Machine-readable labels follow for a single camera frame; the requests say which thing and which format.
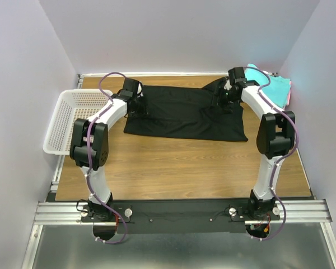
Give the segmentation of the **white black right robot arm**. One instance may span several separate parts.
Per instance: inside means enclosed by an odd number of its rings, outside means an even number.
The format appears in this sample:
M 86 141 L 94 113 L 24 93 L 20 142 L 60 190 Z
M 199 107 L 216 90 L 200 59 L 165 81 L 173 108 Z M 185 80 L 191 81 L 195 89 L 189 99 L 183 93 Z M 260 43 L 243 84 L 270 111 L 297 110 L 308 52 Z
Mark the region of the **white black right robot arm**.
M 255 67 L 235 67 L 228 71 L 225 84 L 218 87 L 212 99 L 212 104 L 219 106 L 242 101 L 260 119 L 256 137 L 261 154 L 258 179 L 244 209 L 251 219 L 262 219 L 273 211 L 281 166 L 298 144 L 295 114 L 285 112 L 263 93 L 270 84 L 269 75 Z

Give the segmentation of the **black t shirt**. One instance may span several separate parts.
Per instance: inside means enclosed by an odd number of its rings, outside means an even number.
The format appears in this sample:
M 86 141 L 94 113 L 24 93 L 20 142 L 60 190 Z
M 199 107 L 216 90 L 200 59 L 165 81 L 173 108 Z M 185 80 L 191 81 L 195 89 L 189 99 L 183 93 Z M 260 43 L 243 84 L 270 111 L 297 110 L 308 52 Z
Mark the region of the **black t shirt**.
M 246 142 L 243 107 L 212 104 L 221 77 L 202 88 L 144 86 L 146 113 L 128 115 L 124 133 L 139 136 Z

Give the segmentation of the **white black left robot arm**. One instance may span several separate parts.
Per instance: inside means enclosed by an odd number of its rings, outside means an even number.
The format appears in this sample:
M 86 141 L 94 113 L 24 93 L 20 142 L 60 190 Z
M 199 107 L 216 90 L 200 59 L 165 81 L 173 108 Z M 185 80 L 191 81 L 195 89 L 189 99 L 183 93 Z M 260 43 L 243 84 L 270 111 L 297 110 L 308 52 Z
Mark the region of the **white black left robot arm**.
M 109 157 L 108 134 L 111 127 L 128 113 L 144 112 L 143 84 L 125 78 L 118 93 L 102 93 L 108 98 L 107 103 L 87 119 L 75 120 L 69 156 L 84 174 L 90 192 L 81 212 L 87 217 L 110 221 L 118 215 L 111 205 L 113 198 L 104 168 Z

